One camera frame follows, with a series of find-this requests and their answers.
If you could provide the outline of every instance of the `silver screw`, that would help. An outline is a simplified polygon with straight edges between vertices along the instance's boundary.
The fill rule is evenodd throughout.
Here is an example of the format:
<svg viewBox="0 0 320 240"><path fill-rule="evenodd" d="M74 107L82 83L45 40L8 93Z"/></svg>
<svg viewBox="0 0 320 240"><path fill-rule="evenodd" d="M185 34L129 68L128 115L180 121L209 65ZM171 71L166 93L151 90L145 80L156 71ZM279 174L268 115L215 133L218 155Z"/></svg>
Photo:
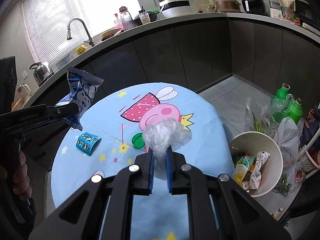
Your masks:
<svg viewBox="0 0 320 240"><path fill-rule="evenodd" d="M227 174L220 174L219 175L219 179L221 180L221 181L228 181L229 180L229 176L227 175Z"/></svg>
<svg viewBox="0 0 320 240"><path fill-rule="evenodd" d="M131 171L131 172L138 171L139 169L140 169L139 166L136 164L129 166L129 171Z"/></svg>
<svg viewBox="0 0 320 240"><path fill-rule="evenodd" d="M94 183L98 183L102 180L102 177L99 175L99 174L96 174L96 175L93 175L91 177L91 181L94 182Z"/></svg>
<svg viewBox="0 0 320 240"><path fill-rule="evenodd" d="M181 166L181 169L182 169L183 171L190 171L190 170L191 170L191 165L190 165L190 164L183 164L183 165Z"/></svg>

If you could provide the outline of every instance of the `blue tablecloth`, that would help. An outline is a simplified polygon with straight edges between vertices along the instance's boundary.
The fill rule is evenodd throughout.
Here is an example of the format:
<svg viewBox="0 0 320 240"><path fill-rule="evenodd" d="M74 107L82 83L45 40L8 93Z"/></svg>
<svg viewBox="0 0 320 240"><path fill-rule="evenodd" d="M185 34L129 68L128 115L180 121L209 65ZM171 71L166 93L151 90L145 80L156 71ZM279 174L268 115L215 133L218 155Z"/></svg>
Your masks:
<svg viewBox="0 0 320 240"><path fill-rule="evenodd" d="M178 85L141 84L107 96L83 115L82 132L102 138L92 156L76 148L82 132L68 131L52 167L55 206L62 204L95 172L109 177L134 163L144 149L134 149L132 137L146 125L155 125L166 117L177 119L192 132L192 140L177 150L184 154L187 163L213 176L232 175L234 167L226 139L226 134L231 133L223 126L214 107ZM167 182L154 178L150 196L134 197L131 239L184 240L188 237L186 196L170 195Z"/></svg>

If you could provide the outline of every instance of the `pot handle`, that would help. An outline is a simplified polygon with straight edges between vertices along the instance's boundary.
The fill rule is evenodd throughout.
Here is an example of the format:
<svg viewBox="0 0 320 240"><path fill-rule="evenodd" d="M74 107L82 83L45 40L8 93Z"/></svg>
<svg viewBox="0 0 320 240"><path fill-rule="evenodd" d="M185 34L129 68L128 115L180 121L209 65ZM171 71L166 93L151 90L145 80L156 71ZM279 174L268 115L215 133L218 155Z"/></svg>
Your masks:
<svg viewBox="0 0 320 240"><path fill-rule="evenodd" d="M41 62L33 63L29 69L36 69L35 67L33 68L33 66L39 66L40 64Z"/></svg>

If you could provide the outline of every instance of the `human hand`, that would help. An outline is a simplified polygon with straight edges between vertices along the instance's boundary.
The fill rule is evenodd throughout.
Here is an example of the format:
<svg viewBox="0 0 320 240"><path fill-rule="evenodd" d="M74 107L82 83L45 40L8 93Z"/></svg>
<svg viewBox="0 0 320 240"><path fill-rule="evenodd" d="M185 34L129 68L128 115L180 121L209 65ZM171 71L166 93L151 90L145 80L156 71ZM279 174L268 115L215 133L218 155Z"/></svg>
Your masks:
<svg viewBox="0 0 320 240"><path fill-rule="evenodd" d="M32 188L29 185L30 179L27 175L27 165L26 157L22 151L19 152L18 156L19 166L17 167L14 175L13 182L15 183L13 187L13 192L20 196L21 200L27 200L31 198ZM0 166L0 179L6 179L8 176L7 171L4 167Z"/></svg>

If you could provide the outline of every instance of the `window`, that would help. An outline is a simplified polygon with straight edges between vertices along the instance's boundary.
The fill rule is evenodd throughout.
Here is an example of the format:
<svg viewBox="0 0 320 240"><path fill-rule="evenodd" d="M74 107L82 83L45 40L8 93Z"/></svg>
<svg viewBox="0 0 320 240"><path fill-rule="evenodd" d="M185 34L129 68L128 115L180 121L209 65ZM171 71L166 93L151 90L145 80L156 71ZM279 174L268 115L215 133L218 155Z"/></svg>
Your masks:
<svg viewBox="0 0 320 240"><path fill-rule="evenodd" d="M34 60L52 64L88 40L78 21L71 23L72 39L67 41L68 22L82 19L92 37L114 27L114 14L127 6L134 17L138 0L23 0L22 12L30 51Z"/></svg>

